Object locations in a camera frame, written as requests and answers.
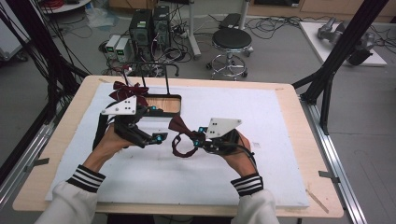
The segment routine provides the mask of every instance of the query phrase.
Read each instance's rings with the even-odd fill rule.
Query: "black metal frame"
[[[89,75],[75,67],[62,56],[55,43],[52,41],[52,37],[48,29],[37,15],[30,0],[6,0],[6,2],[20,21],[26,33],[30,36],[31,44],[33,44],[45,60],[43,62],[45,67],[40,67],[42,64],[36,64],[36,66],[41,74],[48,75],[46,80],[49,84],[49,101],[21,141],[7,157],[7,160],[1,166],[0,186],[3,185],[3,182],[21,158],[21,155],[24,153],[26,148],[32,142],[40,127],[45,123],[49,123],[56,116],[57,104],[60,99],[63,96],[74,95],[77,92],[79,84],[73,73],[79,77],[86,77]],[[0,19],[4,22],[11,33],[16,36],[26,52],[32,58],[36,58],[32,47],[20,37],[7,14],[0,11]],[[63,92],[59,92],[61,88],[58,86],[58,82],[61,84]]]
[[[178,77],[179,68],[178,68],[177,64],[174,64],[174,63],[152,63],[152,62],[148,62],[148,63],[133,62],[133,63],[129,63],[129,64],[136,64],[135,71],[137,73],[141,73],[144,87],[146,87],[146,80],[145,80],[145,77],[143,76],[143,73],[142,73],[142,71],[143,71],[142,65],[160,65],[160,66],[162,66],[163,69],[164,69],[164,74],[165,74],[166,94],[168,94],[168,95],[170,94],[170,92],[169,92],[169,82],[168,82],[168,72],[167,72],[166,67],[167,66],[174,66],[176,68],[175,77]]]
[[[309,105],[315,105],[318,97],[323,92],[320,127],[327,135],[329,134],[327,125],[332,94],[332,80],[344,60],[353,51],[387,2],[388,0],[365,0],[319,70],[292,84],[294,89],[298,89],[312,82],[308,90],[301,94],[301,100],[307,101]]]

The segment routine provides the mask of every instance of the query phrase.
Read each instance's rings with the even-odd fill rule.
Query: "white sleeve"
[[[91,223],[96,210],[96,191],[105,178],[80,165],[70,179],[53,189],[52,202],[35,223]]]
[[[232,224],[279,224],[274,196],[263,188],[259,174],[235,179],[231,183],[240,196]]]

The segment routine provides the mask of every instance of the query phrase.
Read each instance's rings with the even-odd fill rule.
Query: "stool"
[[[245,62],[240,57],[233,55],[244,51],[249,56],[251,37],[248,33],[239,29],[223,28],[213,34],[212,44],[216,49],[225,51],[224,54],[216,56],[206,64],[207,69],[213,69],[212,79],[216,74],[233,77],[233,80],[236,80],[237,76],[248,76]]]

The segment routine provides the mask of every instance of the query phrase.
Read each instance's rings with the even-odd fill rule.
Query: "person's left hand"
[[[119,137],[114,132],[114,124],[110,124],[98,146],[82,165],[94,172],[99,172],[103,164],[110,160],[116,152],[132,145],[131,142]]]

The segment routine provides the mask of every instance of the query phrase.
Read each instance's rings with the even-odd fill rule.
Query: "computer tower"
[[[171,47],[169,7],[160,6],[154,8],[154,35],[157,36],[157,47],[168,49]]]
[[[129,32],[138,47],[149,47],[154,38],[154,24],[150,9],[137,9],[132,16]]]

